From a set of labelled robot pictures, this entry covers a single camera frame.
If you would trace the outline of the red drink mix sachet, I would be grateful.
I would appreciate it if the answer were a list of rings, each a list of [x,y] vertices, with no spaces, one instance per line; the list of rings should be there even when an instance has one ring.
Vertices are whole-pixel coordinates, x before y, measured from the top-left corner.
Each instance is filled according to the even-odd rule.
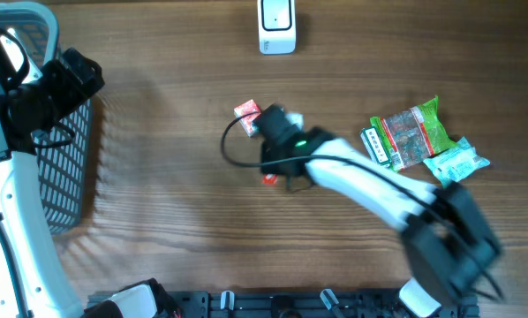
[[[262,179],[262,183],[264,185],[275,185],[277,180],[278,176],[276,174],[266,174]]]

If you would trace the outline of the mint wet wipes pack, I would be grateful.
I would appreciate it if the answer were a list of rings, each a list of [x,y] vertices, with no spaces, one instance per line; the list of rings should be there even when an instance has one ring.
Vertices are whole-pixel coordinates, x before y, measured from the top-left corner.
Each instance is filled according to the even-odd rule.
[[[455,148],[450,148],[434,157],[427,158],[423,164],[440,181],[443,187],[452,182],[459,183],[474,171],[490,165],[490,161],[480,156],[476,148],[465,138],[461,138]]]

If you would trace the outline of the green snack bag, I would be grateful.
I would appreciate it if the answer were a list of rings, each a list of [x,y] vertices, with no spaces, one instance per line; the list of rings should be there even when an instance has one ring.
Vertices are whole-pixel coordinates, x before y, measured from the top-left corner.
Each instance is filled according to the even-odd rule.
[[[371,117],[370,124],[389,154],[389,167],[398,172],[454,148],[438,118],[439,96],[388,117]]]

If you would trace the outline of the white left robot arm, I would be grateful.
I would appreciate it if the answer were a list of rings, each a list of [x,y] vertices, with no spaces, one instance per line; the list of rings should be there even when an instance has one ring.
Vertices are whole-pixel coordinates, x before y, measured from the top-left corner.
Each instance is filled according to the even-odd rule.
[[[43,212],[38,151],[70,146],[73,128],[63,123],[104,85],[102,68],[70,48],[41,68],[30,83],[29,58],[15,68],[0,28],[0,316],[179,317],[180,306],[155,279],[126,286],[84,308],[70,286]],[[65,131],[64,140],[43,146],[35,131]]]

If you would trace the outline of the red small box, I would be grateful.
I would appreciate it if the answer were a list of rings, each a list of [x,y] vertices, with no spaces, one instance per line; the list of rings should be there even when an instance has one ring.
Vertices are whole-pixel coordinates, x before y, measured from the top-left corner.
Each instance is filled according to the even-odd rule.
[[[256,102],[249,100],[238,105],[233,111],[235,117],[239,118],[239,122],[243,126],[247,136],[254,136],[258,132],[258,128],[254,125],[253,120],[261,113]]]

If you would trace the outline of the green chewing gum pack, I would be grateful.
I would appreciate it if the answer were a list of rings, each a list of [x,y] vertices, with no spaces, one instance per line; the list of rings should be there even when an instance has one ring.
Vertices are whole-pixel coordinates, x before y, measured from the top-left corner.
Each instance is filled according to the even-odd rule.
[[[363,128],[360,132],[360,138],[373,162],[385,168],[391,166],[391,159],[375,127]]]

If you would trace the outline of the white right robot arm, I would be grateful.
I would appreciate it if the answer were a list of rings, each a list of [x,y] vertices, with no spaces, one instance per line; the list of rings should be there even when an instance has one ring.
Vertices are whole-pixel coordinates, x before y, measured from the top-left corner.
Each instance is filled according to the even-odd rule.
[[[253,120],[263,137],[264,173],[307,176],[377,215],[398,232],[411,268],[399,302],[430,317],[476,292],[480,278],[502,254],[499,239],[471,193],[451,182],[443,188],[407,178],[360,154],[320,127],[305,132],[279,106]]]

